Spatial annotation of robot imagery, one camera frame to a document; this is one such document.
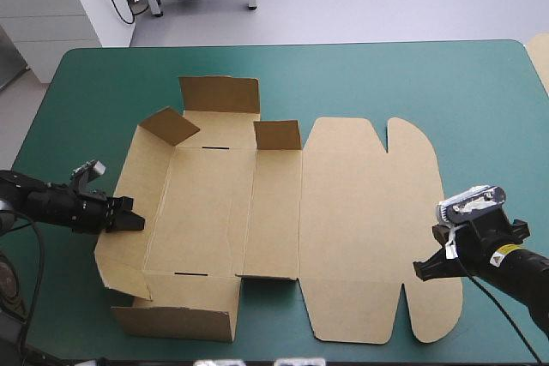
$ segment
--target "yellow label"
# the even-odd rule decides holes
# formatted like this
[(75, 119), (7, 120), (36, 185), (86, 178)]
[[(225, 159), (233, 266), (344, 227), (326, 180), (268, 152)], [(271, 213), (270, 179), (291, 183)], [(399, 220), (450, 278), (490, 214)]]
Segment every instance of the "yellow label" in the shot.
[(490, 264), (495, 267), (500, 267), (501, 262), (504, 261), (506, 255), (519, 249), (522, 249), (522, 247), (518, 244), (504, 244), (503, 246), (500, 246), (490, 258)]
[(518, 244), (504, 244), (503, 246), (500, 246), (496, 252), (500, 253), (501, 255), (505, 256), (511, 253), (514, 250), (522, 249), (522, 246), (519, 246)]

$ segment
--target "green table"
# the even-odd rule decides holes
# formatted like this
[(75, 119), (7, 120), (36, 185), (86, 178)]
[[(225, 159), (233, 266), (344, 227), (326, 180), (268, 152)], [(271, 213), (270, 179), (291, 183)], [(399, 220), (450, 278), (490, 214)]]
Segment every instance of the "green table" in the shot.
[[(112, 192), (136, 124), (167, 105), (182, 109), (179, 75), (259, 78), (262, 117), (297, 118), (304, 139), (317, 117), (337, 116), (369, 118), (385, 141), (388, 118), (403, 117), (431, 139), (447, 195), (478, 183), (503, 186), (509, 216), (530, 224), (528, 245), (549, 254), (549, 100), (524, 48), (512, 41), (72, 51), (50, 85), (14, 169), (63, 182), (73, 167), (101, 159), (107, 173), (96, 186)], [(43, 226), (45, 279), (30, 343), (61, 357), (532, 360), (492, 303), (468, 281), (462, 318), (432, 345), (414, 339), (404, 296), (388, 344), (320, 342), (312, 335), (299, 285), (261, 280), (244, 282), (233, 344), (126, 336), (109, 308), (130, 304), (130, 298), (101, 284), (95, 238)], [(29, 296), (36, 265), (32, 233), (0, 242), (21, 269)], [(549, 360), (546, 338), (527, 311), (496, 295)]]

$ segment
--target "white drawer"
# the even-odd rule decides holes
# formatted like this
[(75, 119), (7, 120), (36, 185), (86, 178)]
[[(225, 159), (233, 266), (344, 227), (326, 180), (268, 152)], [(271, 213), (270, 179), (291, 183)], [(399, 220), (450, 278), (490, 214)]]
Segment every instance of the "white drawer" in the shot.
[(0, 0), (0, 17), (85, 15), (80, 0)]
[(98, 40), (61, 40), (57, 42), (15, 42), (34, 74), (42, 83), (50, 83), (61, 58), (67, 51), (100, 47)]
[(85, 15), (2, 17), (0, 26), (12, 42), (39, 40), (97, 40)]

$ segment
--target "white cabinet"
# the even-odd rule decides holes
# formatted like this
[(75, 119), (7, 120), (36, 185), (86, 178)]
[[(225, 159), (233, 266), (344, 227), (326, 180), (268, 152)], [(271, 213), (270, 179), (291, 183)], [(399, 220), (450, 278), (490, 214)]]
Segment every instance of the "white cabinet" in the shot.
[[(126, 0), (114, 0), (131, 21)], [(135, 24), (111, 0), (0, 0), (0, 26), (40, 81), (49, 83), (64, 53), (82, 47), (127, 47)]]

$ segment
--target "cardboard panel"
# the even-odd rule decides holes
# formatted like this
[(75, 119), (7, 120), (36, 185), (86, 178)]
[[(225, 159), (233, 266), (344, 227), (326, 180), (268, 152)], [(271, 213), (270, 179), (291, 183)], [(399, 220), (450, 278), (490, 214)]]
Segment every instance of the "cardboard panel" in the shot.
[(259, 113), (259, 81), (229, 76), (180, 77), (187, 111)]
[(257, 151), (244, 276), (298, 277), (300, 197), (301, 150)]
[(172, 146), (200, 130), (171, 107), (154, 113), (151, 117), (143, 120), (140, 125)]
[(191, 136), (180, 147), (256, 148), (254, 122), (259, 120), (257, 114), (185, 111), (184, 115), (200, 128), (200, 133)]
[(255, 150), (176, 149), (146, 270), (241, 273)]
[(173, 146), (156, 135), (140, 126), (136, 128), (115, 195), (134, 198), (134, 211), (145, 218), (145, 229), (101, 233), (95, 260), (107, 287), (134, 296), (149, 296), (144, 279), (138, 280), (139, 274), (130, 269), (142, 270), (173, 151)]
[(257, 149), (301, 150), (297, 120), (254, 122)]
[(549, 93), (549, 33), (534, 36), (526, 45), (526, 49), (541, 83)]
[(397, 283), (300, 278), (299, 285), (317, 339), (389, 341), (401, 289)]
[[(305, 147), (299, 277), (320, 339), (387, 341), (402, 284), (411, 285), (408, 306), (422, 341), (442, 338), (461, 312), (459, 279), (428, 285), (413, 273), (412, 262), (438, 247), (431, 235), (443, 199), (436, 155), (401, 119), (389, 120), (388, 136), (386, 153), (368, 121), (320, 118)], [(340, 286), (329, 287), (335, 281)]]
[(240, 279), (147, 274), (153, 301), (113, 308), (126, 333), (231, 342), (236, 332)]
[(227, 312), (187, 308), (112, 308), (127, 334), (150, 338), (180, 338), (232, 342)]

